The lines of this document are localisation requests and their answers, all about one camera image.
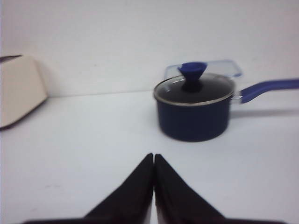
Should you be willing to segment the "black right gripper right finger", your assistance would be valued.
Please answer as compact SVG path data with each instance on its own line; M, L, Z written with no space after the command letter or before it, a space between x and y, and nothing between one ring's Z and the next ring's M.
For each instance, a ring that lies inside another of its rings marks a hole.
M228 218L195 192L167 160L155 155L155 200L159 224L281 224L277 220Z

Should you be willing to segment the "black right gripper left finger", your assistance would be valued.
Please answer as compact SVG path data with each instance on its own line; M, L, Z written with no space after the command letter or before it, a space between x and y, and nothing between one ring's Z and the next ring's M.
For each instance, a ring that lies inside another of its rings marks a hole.
M82 218L29 220L27 224L148 224L154 187L153 154L147 154L126 180Z

